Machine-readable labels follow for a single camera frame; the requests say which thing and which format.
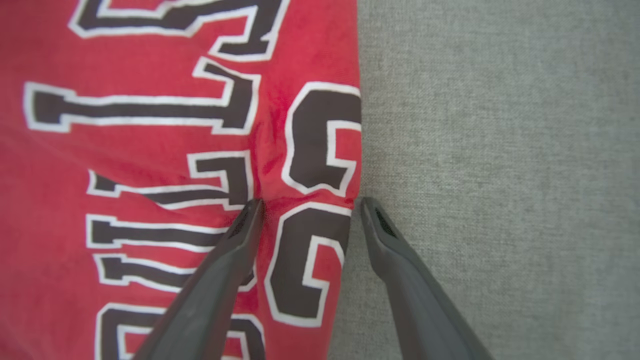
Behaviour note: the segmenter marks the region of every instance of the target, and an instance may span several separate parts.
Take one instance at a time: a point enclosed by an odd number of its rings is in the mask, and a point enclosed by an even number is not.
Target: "red fabric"
[[[113,1],[112,7],[151,8],[157,1]],[[319,250],[314,276],[330,281],[321,327],[295,327],[271,317],[264,276],[274,251],[278,219],[306,201],[353,208],[360,164],[347,195],[326,190],[304,195],[280,176],[287,153],[285,118],[308,81],[358,87],[355,0],[292,0],[270,60],[237,62],[207,51],[220,35],[242,33],[245,18],[210,22],[191,38],[160,35],[80,38],[67,26],[73,0],[3,1],[0,4],[0,357],[89,359],[95,356],[97,313],[107,303],[166,307],[175,294],[132,282],[98,282],[94,254],[86,247],[85,216],[119,220],[229,226],[238,211],[219,205],[169,210],[139,194],[119,198],[87,194],[88,170],[128,186],[213,184],[192,179],[187,154],[251,150],[254,197],[266,200],[256,286],[239,293],[235,313],[252,313],[264,326],[268,359],[326,357],[339,294],[340,263]],[[199,58],[228,69],[260,74],[260,103],[249,135],[212,135],[202,126],[88,126],[69,133],[28,129],[25,82],[73,89],[80,96],[113,94],[216,97],[223,83],[192,77]],[[337,156],[360,159],[360,134],[340,130]],[[169,247],[124,245],[118,252],[193,268],[204,254]],[[127,351],[142,336],[127,335]],[[229,340],[227,354],[239,356]]]

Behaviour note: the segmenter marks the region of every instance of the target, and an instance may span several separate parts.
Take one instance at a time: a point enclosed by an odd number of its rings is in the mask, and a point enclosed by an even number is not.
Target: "black letter with white outline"
[[[322,326],[328,281],[313,278],[318,246],[331,247],[342,266],[351,210],[304,203],[280,217],[264,280],[271,316],[298,327]]]
[[[69,28],[82,38],[157,34],[191,37],[203,24],[246,17],[242,35],[220,36],[209,54],[231,61],[271,59],[290,0],[178,0],[155,10],[110,8],[80,0]]]
[[[357,164],[336,157],[336,132],[360,131],[360,121],[357,88],[316,81],[305,84],[287,114],[282,180],[305,195],[326,189],[345,197]]]
[[[95,360],[129,360],[127,334],[146,335],[165,312],[163,307],[110,302],[96,316]],[[240,339],[243,359],[264,360],[264,329],[251,314],[232,314],[228,338]]]
[[[200,58],[194,78],[225,83],[213,97],[78,96],[74,90],[27,82],[24,113],[32,130],[68,133],[72,124],[92,126],[206,126],[212,134],[247,135],[258,106],[260,76],[241,74]]]
[[[119,197],[122,192],[137,193],[165,209],[222,205],[227,211],[241,210],[253,198],[251,154],[245,151],[214,151],[188,154],[192,179],[220,179],[220,186],[208,184],[135,187],[118,184],[89,171],[90,195]]]

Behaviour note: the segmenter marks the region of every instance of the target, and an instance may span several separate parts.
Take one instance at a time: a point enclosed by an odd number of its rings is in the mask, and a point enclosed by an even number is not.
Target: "gray upholstery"
[[[640,1],[360,0],[364,164],[496,359],[638,359]],[[352,223],[330,359],[400,359]]]

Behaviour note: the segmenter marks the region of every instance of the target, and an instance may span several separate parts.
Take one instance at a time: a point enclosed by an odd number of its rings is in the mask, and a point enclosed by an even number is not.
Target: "white outline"
[[[353,174],[355,174],[356,166],[358,165],[357,161],[354,160],[344,160],[338,159],[335,154],[337,139],[336,132],[338,129],[350,129],[355,131],[362,131],[361,124],[357,122],[351,122],[346,120],[328,120],[326,123],[326,132],[327,132],[327,154],[326,154],[326,164],[329,166],[345,168],[346,172],[342,177],[342,181],[340,182],[340,188],[336,189],[329,184],[317,184],[310,188],[307,188],[305,185],[298,183],[293,178],[291,178],[291,164],[293,162],[293,156],[295,153],[295,143],[293,138],[293,114],[298,109],[298,106],[302,103],[302,101],[306,98],[307,94],[313,90],[328,90],[332,92],[340,92],[344,94],[351,94],[360,97],[360,90],[356,87],[349,85],[340,85],[335,83],[325,83],[322,81],[310,81],[303,86],[302,90],[297,94],[296,98],[293,100],[289,111],[287,112],[287,121],[285,123],[285,138],[287,140],[287,157],[285,159],[284,167],[282,168],[282,180],[292,188],[301,192],[302,194],[308,195],[316,190],[325,189],[332,192],[334,195],[339,197],[346,197],[347,188],[349,187],[349,183],[353,178]]]
[[[252,270],[253,270],[253,279],[251,279],[251,281],[249,281],[249,283],[247,285],[238,286],[238,292],[239,293],[249,292],[258,283],[258,273],[257,273],[257,269],[255,267],[255,260],[253,260],[253,268],[252,268]]]
[[[239,78],[252,82],[252,97],[247,118],[242,129],[232,127],[222,127],[223,119],[203,119],[203,118],[180,118],[180,117],[86,117],[74,114],[61,114],[59,124],[46,124],[37,122],[33,109],[33,95],[35,92],[47,92],[63,96],[65,101],[74,104],[88,106],[102,106],[109,104],[172,104],[172,105],[197,105],[197,106],[218,106],[227,107],[234,87],[234,81],[224,76],[219,76],[206,72],[204,69],[208,64],[223,69]],[[211,134],[214,135],[248,135],[251,133],[255,114],[258,109],[259,88],[261,76],[256,74],[242,74],[228,69],[219,63],[201,57],[198,59],[192,76],[194,78],[211,79],[225,83],[222,96],[215,97],[184,97],[184,96],[140,96],[140,95],[109,95],[104,97],[78,96],[75,90],[60,88],[27,81],[24,83],[23,110],[27,120],[27,126],[31,130],[50,131],[54,133],[71,132],[72,124],[83,124],[91,126],[206,126],[211,127]]]
[[[105,196],[105,197],[120,197],[122,192],[137,193],[141,195],[145,194],[161,194],[169,192],[186,192],[193,190],[215,190],[229,194],[229,180],[226,170],[206,171],[198,172],[196,168],[196,162],[198,160],[208,159],[220,159],[220,158],[244,158],[244,172],[246,176],[247,185],[247,201],[253,199],[253,172],[251,166],[251,151],[212,151],[212,152],[198,152],[194,154],[187,154],[187,163],[189,167],[189,176],[192,179],[211,179],[219,178],[220,186],[213,186],[207,184],[190,184],[190,185],[168,185],[168,186],[146,186],[146,187],[133,187],[116,183],[114,191],[96,189],[97,176],[96,173],[89,169],[89,187],[87,187],[86,193],[88,195]],[[244,204],[229,204],[229,198],[220,199],[196,199],[187,200],[182,202],[174,202],[171,204],[160,204],[158,206],[164,209],[175,210],[190,208],[191,206],[204,206],[204,205],[222,205],[226,211],[242,210]]]
[[[191,231],[202,234],[224,234],[228,227],[204,227],[187,224],[160,224],[146,222],[128,222],[118,221],[117,217],[107,215],[87,214],[86,215],[86,247],[88,249],[121,249],[122,245],[134,246],[157,246],[157,247],[173,247],[176,249],[187,250],[191,252],[209,252],[213,246],[197,246],[179,241],[153,241],[149,240],[132,240],[132,239],[113,239],[113,243],[95,243],[93,242],[93,221],[109,222],[111,227],[131,227],[134,229],[177,229]]]
[[[273,250],[273,255],[271,256],[271,261],[269,262],[269,269],[267,270],[267,276],[264,278],[264,291],[267,295],[267,300],[269,302],[269,309],[271,310],[271,316],[274,320],[282,323],[287,323],[289,325],[298,326],[298,327],[320,327],[322,326],[323,316],[324,316],[324,307],[326,303],[326,297],[329,292],[330,283],[325,280],[315,279],[313,278],[313,270],[316,264],[316,256],[317,256],[317,248],[320,245],[329,246],[333,250],[335,250],[338,259],[340,260],[340,267],[342,267],[344,263],[344,252],[342,251],[342,247],[340,243],[336,240],[324,238],[322,236],[311,236],[311,241],[309,243],[309,250],[307,253],[307,262],[305,263],[305,271],[302,277],[302,285],[307,286],[309,288],[320,289],[320,301],[318,303],[318,311],[314,318],[302,318],[300,316],[294,316],[286,313],[281,313],[278,309],[278,304],[275,300],[275,295],[273,293],[273,288],[271,287],[271,276],[273,275],[273,269],[276,265],[276,260],[278,259],[278,252],[280,250],[280,240],[282,237],[282,227],[284,226],[284,222],[292,217],[293,215],[300,213],[306,209],[318,209],[323,210],[329,213],[335,213],[340,215],[346,215],[348,217],[351,216],[351,210],[348,208],[343,208],[341,206],[323,204],[320,202],[307,202],[300,206],[297,206],[289,211],[287,211],[284,215],[282,215],[278,221],[278,232],[276,235],[276,245]]]
[[[98,267],[98,279],[101,284],[105,285],[115,285],[115,286],[129,286],[131,282],[137,282],[143,286],[148,288],[167,291],[170,293],[179,293],[182,287],[179,286],[171,286],[166,284],[161,284],[159,282],[151,281],[144,277],[138,275],[123,275],[122,279],[108,279],[105,275],[106,271],[104,268],[103,259],[115,259],[119,258],[122,263],[125,264],[137,264],[142,266],[147,266],[150,268],[156,268],[163,272],[168,272],[171,274],[178,275],[191,275],[196,271],[196,268],[179,268],[176,266],[171,266],[165,263],[161,263],[159,261],[140,259],[140,258],[129,258],[126,254],[93,254],[93,260],[95,261],[96,266]]]
[[[151,332],[151,330],[152,328],[150,327],[133,326],[133,325],[117,325],[116,336],[118,338],[118,359],[130,360],[133,358],[134,354],[127,352],[127,343],[125,340],[125,336],[127,335],[127,333],[148,335]]]
[[[161,19],[167,11],[171,8],[177,8],[185,5],[192,4],[206,4],[213,3],[218,0],[178,0],[178,1],[165,1],[161,3],[155,10],[145,9],[111,9],[111,1],[103,0],[99,7],[96,17],[142,17],[148,19]],[[255,22],[255,16],[258,12],[258,5],[248,6],[246,8],[229,10],[227,12],[213,13],[209,15],[198,16],[185,30],[179,29],[164,29],[158,26],[145,26],[145,27],[122,27],[122,28],[97,28],[92,30],[85,30],[81,28],[77,23],[80,19],[83,9],[86,6],[87,0],[80,0],[78,6],[74,11],[73,16],[69,20],[68,27],[81,38],[93,38],[100,36],[124,36],[124,35],[164,35],[164,36],[182,36],[192,37],[197,33],[203,24],[208,22],[216,22],[220,20],[236,19],[239,17],[246,17],[244,30],[242,35],[220,35],[217,37],[215,43],[209,49],[209,54],[221,59],[236,61],[236,62],[249,62],[249,61],[266,61],[270,60],[276,43],[278,41],[278,34],[280,32],[280,26],[284,20],[285,14],[289,7],[290,0],[282,0],[278,13],[273,19],[271,25],[271,31],[264,34],[260,40],[267,41],[267,49],[264,54],[245,54],[234,55],[221,53],[220,47],[223,44],[246,44],[249,40],[253,23]]]
[[[262,327],[262,324],[260,323],[260,320],[258,320],[258,318],[256,318],[253,314],[231,314],[231,319],[241,319],[241,320],[249,320],[251,321],[251,323],[253,323],[256,327],[256,329],[258,329],[258,331],[260,332],[260,336],[262,338],[262,347],[264,347],[264,350],[266,352],[267,346],[264,342],[264,328]],[[251,360],[251,358],[249,357],[249,345],[248,342],[246,340],[246,333],[242,332],[242,331],[233,331],[233,330],[229,330],[227,331],[227,337],[228,338],[235,338],[235,339],[239,339],[240,340],[240,347],[242,349],[242,357],[237,357],[237,356],[222,356],[222,358],[220,358],[220,360]]]
[[[102,345],[101,345],[102,315],[104,315],[104,313],[106,313],[110,309],[128,311],[131,313],[158,314],[158,315],[162,315],[166,311],[164,307],[137,306],[137,305],[119,304],[116,302],[107,303],[105,306],[102,307],[102,309],[100,309],[100,311],[98,311],[97,315],[95,316],[95,337],[93,339],[93,356],[95,360],[102,360]],[[133,326],[133,325],[117,325],[116,339],[118,341],[118,356],[120,357],[120,360],[127,359],[126,357],[125,358],[122,357],[123,354],[125,356],[128,354],[127,345],[124,342],[127,328],[132,329],[133,330],[132,332],[136,334],[141,334],[142,329],[149,329],[149,331],[151,331],[150,327],[145,328],[145,327]]]

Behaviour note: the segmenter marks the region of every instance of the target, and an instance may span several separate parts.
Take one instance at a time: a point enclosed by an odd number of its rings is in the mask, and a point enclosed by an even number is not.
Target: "red jersey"
[[[129,359],[250,199],[225,356],[324,359],[360,186],[355,0],[0,4],[0,356]]]

